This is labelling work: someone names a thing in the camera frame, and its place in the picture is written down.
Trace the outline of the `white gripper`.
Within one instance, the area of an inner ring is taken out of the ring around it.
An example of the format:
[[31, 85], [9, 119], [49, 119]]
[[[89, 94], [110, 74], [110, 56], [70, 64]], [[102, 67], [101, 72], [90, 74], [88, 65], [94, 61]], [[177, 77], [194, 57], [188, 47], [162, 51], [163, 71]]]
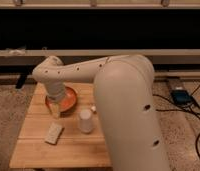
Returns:
[[49, 99], [49, 108], [54, 118], [60, 118], [62, 113], [62, 100], [52, 101]]

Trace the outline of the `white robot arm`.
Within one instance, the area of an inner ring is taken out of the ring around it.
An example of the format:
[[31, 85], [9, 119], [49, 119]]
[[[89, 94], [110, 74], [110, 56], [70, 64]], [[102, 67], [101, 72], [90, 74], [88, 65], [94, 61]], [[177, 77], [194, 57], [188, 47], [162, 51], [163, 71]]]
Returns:
[[143, 55], [107, 56], [65, 65], [50, 56], [32, 71], [59, 102], [63, 83], [89, 82], [113, 171], [171, 171], [154, 107], [154, 68]]

